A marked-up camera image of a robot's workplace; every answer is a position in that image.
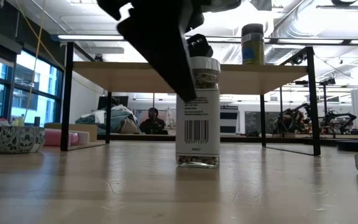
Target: bowl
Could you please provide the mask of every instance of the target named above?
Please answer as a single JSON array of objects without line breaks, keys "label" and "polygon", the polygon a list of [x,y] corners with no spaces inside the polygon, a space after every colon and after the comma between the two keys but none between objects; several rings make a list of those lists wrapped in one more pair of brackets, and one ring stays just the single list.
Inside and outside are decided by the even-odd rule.
[{"label": "bowl", "polygon": [[44,128],[0,126],[1,154],[37,152],[44,144]]}]

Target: jar on shelf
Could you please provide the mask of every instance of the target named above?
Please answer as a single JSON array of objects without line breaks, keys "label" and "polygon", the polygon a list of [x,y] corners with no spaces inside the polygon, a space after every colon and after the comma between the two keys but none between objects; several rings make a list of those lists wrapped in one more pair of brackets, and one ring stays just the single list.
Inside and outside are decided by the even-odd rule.
[{"label": "jar on shelf", "polygon": [[177,97],[177,162],[181,167],[219,166],[220,63],[209,57],[190,58],[197,98]]}]

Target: white label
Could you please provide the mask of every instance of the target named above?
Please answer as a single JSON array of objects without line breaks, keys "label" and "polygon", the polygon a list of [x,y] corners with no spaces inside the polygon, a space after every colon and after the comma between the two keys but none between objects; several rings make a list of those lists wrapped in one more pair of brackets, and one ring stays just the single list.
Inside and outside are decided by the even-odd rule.
[{"label": "white label", "polygon": [[197,99],[177,97],[176,150],[179,154],[219,154],[219,90],[197,90]]}]

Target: table surface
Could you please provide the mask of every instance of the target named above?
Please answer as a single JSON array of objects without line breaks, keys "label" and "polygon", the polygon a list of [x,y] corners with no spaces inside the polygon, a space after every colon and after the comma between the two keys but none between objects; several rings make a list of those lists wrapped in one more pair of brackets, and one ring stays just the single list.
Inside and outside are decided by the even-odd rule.
[{"label": "table surface", "polygon": [[[305,66],[221,65],[221,94],[261,95],[307,75]],[[111,92],[174,93],[147,63],[74,62],[74,71]]]},{"label": "table surface", "polygon": [[330,147],[222,144],[219,169],[178,168],[169,142],[47,148],[0,155],[0,223],[358,223],[358,171]]}]

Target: ceiling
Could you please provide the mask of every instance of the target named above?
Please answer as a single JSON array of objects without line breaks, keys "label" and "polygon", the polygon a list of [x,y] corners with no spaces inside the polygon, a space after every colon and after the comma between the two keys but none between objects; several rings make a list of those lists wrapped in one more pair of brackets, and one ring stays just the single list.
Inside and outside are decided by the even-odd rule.
[{"label": "ceiling", "polygon": [[[15,7],[16,1],[23,8],[24,14],[34,22],[41,24],[42,4],[44,0],[6,0]],[[96,0],[85,0],[87,2],[95,2]],[[273,11],[258,11],[248,1],[243,0],[243,4],[237,9],[220,13],[205,14],[205,23],[190,32],[189,34],[201,33],[210,36],[239,36],[241,27],[252,22],[263,21],[265,24],[265,35],[275,35],[273,32],[274,25],[288,14],[302,0],[273,0],[276,4]],[[313,4],[331,5],[330,0],[314,0]],[[122,19],[128,16],[127,10],[130,5],[121,8]],[[297,22],[297,26],[312,32],[312,37],[317,38],[358,38],[358,11],[333,11],[327,9],[319,9],[316,7],[308,7],[307,12],[301,16],[289,16],[287,22]],[[117,21],[101,10],[97,4],[70,4],[67,0],[47,0],[45,6],[47,17],[45,18],[44,28],[50,34],[118,34],[116,30]],[[104,58],[117,62],[143,62],[144,59],[136,52],[127,42],[79,42],[79,44],[87,49],[89,53],[93,53],[93,49],[111,49],[113,52],[123,54],[104,54]],[[235,52],[233,44],[212,44],[214,49],[214,57],[224,63],[238,63],[230,61],[229,54]],[[284,53],[289,56],[296,49],[289,49]],[[330,76],[335,71],[332,67],[338,68],[342,72],[358,66],[358,47],[315,47],[316,55],[322,60],[315,58],[315,67],[317,76]],[[341,72],[336,72],[335,76],[338,80],[348,80],[349,78]]]}]

